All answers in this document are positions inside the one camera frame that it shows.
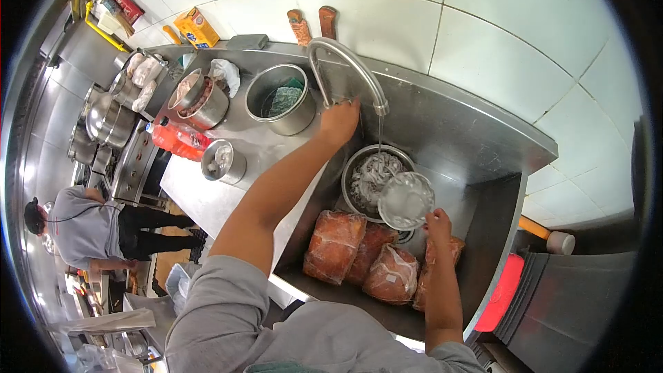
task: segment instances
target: red package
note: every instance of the red package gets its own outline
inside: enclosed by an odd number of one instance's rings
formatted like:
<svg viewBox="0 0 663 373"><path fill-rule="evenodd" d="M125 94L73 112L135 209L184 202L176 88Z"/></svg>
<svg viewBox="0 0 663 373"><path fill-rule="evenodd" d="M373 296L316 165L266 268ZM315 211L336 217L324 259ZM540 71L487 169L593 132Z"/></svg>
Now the red package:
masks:
<svg viewBox="0 0 663 373"><path fill-rule="evenodd" d="M449 242L449 248L452 250L453 256L453 265L458 263L458 258L460 258L460 252L465 247L465 243L456 238L455 236L451 237ZM424 311L426 309L426 288L430 283L430 275L435 264L435 248L433 247L433 241L430 238L426 239L426 264L424 269L422 269L421 274L419 275L419 281L417 282L416 293L414 294L414 302L412 307L415 310Z"/></svg>
<svg viewBox="0 0 663 373"><path fill-rule="evenodd" d="M465 243L462 240L456 238L455 236L451 236L449 241L449 248L452 251L453 265L458 263L458 260L460 259L460 253L464 247ZM424 260L427 264L435 263L435 248L433 247L433 241L430 239L430 237L426 239L426 257Z"/></svg>
<svg viewBox="0 0 663 373"><path fill-rule="evenodd" d="M122 8L122 16L133 25L143 15L143 11L131 0L115 0Z"/></svg>
<svg viewBox="0 0 663 373"><path fill-rule="evenodd" d="M304 254L304 273L335 286L341 285L365 233L366 217L360 214L320 212Z"/></svg>
<svg viewBox="0 0 663 373"><path fill-rule="evenodd" d="M412 308L417 311L424 312L426 309L426 287L430 283L432 267L432 264L424 264L424 269L421 270L421 275L419 275L419 282L417 283L414 302L412 303Z"/></svg>
<svg viewBox="0 0 663 373"><path fill-rule="evenodd" d="M394 305L410 302L416 290L419 262L406 250L384 244L373 262L363 290L371 297Z"/></svg>
<svg viewBox="0 0 663 373"><path fill-rule="evenodd" d="M355 285L362 286L371 269L371 264L382 250L382 245L391 244L398 240L398 231L386 225L368 222L366 235L359 244L357 256L350 267L345 279Z"/></svg>

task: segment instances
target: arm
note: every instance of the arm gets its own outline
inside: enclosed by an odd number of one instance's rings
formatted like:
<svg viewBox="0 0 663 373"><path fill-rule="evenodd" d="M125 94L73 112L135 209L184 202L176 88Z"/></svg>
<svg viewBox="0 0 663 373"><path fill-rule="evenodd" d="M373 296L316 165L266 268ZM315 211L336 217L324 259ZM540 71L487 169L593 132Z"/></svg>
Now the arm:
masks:
<svg viewBox="0 0 663 373"><path fill-rule="evenodd" d="M210 256L234 256L269 276L274 229L322 166L350 140L358 121L358 98L323 112L319 132L256 179L221 228Z"/></svg>
<svg viewBox="0 0 663 373"><path fill-rule="evenodd" d="M435 264L426 290L426 353L445 341L463 343L463 310L449 249L452 223L436 209L426 215L428 236L435 247Z"/></svg>
<svg viewBox="0 0 663 373"><path fill-rule="evenodd" d="M97 189L85 189L85 198L91 201L99 202L101 204L106 203L106 200L102 194Z"/></svg>
<svg viewBox="0 0 663 373"><path fill-rule="evenodd" d="M89 270L96 272L103 269L134 269L137 264L138 261L136 260L97 260L90 258Z"/></svg>

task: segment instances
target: gray shirt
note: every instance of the gray shirt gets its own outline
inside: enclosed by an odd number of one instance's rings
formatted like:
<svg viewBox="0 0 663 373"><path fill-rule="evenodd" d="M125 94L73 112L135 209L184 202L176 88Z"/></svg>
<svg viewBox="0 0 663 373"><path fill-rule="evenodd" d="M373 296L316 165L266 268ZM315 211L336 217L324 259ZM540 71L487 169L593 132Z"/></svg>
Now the gray shirt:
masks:
<svg viewBox="0 0 663 373"><path fill-rule="evenodd" d="M485 371L467 346L449 341L428 356L418 353L352 305L306 303L273 330L263 328L267 282L247 262L210 256L190 282L184 310L166 337L170 371L241 372L275 361L327 372Z"/></svg>
<svg viewBox="0 0 663 373"><path fill-rule="evenodd" d="M78 269L88 270L90 258L98 260L124 259L119 246L117 216L124 207L115 201L102 206L99 202L86 199L85 186L62 189L48 214L48 233L58 247L62 260Z"/></svg>

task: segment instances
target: faucet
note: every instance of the faucet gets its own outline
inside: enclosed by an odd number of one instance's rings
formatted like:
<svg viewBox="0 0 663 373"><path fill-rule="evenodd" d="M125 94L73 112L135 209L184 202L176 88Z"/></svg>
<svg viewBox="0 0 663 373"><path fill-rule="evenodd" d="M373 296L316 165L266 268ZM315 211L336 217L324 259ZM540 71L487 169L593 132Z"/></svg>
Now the faucet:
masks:
<svg viewBox="0 0 663 373"><path fill-rule="evenodd" d="M389 113L389 102L386 100L385 92L382 90L380 83L377 82L375 75L368 69L366 64L359 59L357 54L338 41L327 37L317 37L308 43L306 53L308 54L308 63L311 65L313 75L315 75L316 80L318 81L320 93L322 93L326 108L334 105L334 102L332 96L327 93L327 90L322 83L322 77L318 69L318 56L316 55L316 50L318 48L326 49L327 51L340 56L341 59L350 65L350 67L359 74L361 79L368 84L371 94L373 95L373 108L377 115L382 117Z"/></svg>

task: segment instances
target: gray sleeve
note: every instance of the gray sleeve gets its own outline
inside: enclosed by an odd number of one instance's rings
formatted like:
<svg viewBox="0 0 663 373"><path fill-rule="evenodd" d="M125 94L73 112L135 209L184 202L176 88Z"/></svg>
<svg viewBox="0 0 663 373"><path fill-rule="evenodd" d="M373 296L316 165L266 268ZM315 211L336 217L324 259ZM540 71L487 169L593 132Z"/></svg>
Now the gray sleeve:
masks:
<svg viewBox="0 0 663 373"><path fill-rule="evenodd" d="M245 261L215 255L190 285L184 309L166 336L170 371L214 370L213 364L201 365L207 361L241 363L269 308L267 277Z"/></svg>
<svg viewBox="0 0 663 373"><path fill-rule="evenodd" d="M428 356L446 364L452 372L485 373L474 352L465 344L455 341L446 341L438 345L428 353Z"/></svg>

